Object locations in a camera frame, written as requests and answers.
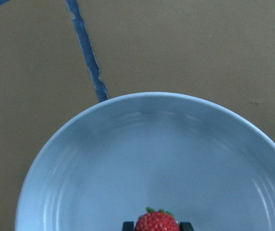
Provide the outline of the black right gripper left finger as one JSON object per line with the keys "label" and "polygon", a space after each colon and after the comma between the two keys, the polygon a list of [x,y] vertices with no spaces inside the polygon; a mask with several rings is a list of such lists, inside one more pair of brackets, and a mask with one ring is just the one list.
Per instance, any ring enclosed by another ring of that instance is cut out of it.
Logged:
{"label": "black right gripper left finger", "polygon": [[122,225],[122,231],[134,231],[135,225],[133,221],[125,221]]}

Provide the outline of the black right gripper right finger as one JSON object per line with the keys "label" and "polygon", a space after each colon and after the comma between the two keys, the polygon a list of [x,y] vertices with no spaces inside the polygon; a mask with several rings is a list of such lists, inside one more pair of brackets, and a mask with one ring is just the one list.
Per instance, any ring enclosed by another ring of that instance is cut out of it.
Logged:
{"label": "black right gripper right finger", "polygon": [[193,231],[193,226],[190,222],[180,222],[180,231]]}

